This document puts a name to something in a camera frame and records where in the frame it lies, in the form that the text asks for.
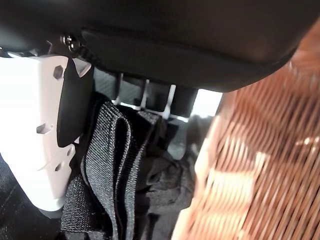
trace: white plastic bracket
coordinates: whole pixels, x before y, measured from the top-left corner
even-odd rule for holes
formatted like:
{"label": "white plastic bracket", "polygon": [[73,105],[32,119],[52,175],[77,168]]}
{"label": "white plastic bracket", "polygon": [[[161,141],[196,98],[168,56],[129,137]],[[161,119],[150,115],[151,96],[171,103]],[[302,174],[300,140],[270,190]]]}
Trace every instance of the white plastic bracket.
{"label": "white plastic bracket", "polygon": [[[74,60],[80,77],[89,63]],[[58,147],[57,119],[68,58],[0,57],[0,153],[39,209],[65,203],[75,146]]]}

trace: black fabric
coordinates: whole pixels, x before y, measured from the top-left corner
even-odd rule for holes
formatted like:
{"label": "black fabric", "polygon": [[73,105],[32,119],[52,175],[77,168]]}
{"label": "black fabric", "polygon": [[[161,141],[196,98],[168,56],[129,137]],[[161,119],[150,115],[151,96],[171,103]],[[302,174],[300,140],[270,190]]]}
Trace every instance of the black fabric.
{"label": "black fabric", "polygon": [[211,122],[212,117],[190,118],[185,137],[186,151],[179,161],[157,146],[163,135],[161,132],[170,129],[158,126],[156,138],[150,140],[152,145],[141,162],[137,182],[139,239],[171,239],[180,210],[191,203],[196,178],[194,165]]}
{"label": "black fabric", "polygon": [[100,232],[96,237],[103,239],[134,237],[140,159],[158,117],[130,108],[120,110],[110,101],[99,109],[81,163],[82,177],[75,176],[67,191],[61,222],[64,231]]}
{"label": "black fabric", "polygon": [[55,240],[59,226],[59,219],[49,219],[33,206],[0,155],[0,239]]}

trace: black nylon strap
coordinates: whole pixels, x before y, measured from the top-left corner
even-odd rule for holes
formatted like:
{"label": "black nylon strap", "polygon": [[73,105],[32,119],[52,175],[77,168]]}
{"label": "black nylon strap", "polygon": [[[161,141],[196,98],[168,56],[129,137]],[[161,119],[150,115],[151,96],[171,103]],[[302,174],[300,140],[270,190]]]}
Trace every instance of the black nylon strap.
{"label": "black nylon strap", "polygon": [[109,101],[102,105],[81,164],[82,176],[74,177],[67,191],[62,230],[133,239],[139,163],[157,120],[150,113],[118,110]]}

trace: mounting hole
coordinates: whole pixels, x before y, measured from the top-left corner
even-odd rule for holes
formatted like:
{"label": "mounting hole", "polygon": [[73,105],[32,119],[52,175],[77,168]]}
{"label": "mounting hole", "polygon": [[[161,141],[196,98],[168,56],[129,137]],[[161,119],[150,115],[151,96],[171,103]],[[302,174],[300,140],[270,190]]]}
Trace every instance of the mounting hole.
{"label": "mounting hole", "polygon": [[64,72],[64,69],[61,65],[56,66],[53,71],[53,77],[57,80],[60,80],[62,78],[63,72]]}
{"label": "mounting hole", "polygon": [[44,123],[36,128],[37,134],[47,134],[52,131],[54,126],[52,124]]}
{"label": "mounting hole", "polygon": [[58,166],[55,167],[55,171],[58,172],[62,167],[62,163],[59,163]]}
{"label": "mounting hole", "polygon": [[68,152],[66,153],[66,155],[69,157],[70,155],[72,155],[75,151],[75,147],[74,146],[71,146],[68,150]]}

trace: wicker basket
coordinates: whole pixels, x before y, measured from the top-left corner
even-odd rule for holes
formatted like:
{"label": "wicker basket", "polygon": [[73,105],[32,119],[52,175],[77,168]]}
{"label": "wicker basket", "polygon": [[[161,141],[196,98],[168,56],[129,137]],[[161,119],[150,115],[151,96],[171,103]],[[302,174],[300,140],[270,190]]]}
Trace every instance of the wicker basket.
{"label": "wicker basket", "polygon": [[320,22],[291,62],[223,96],[173,240],[320,239]]}

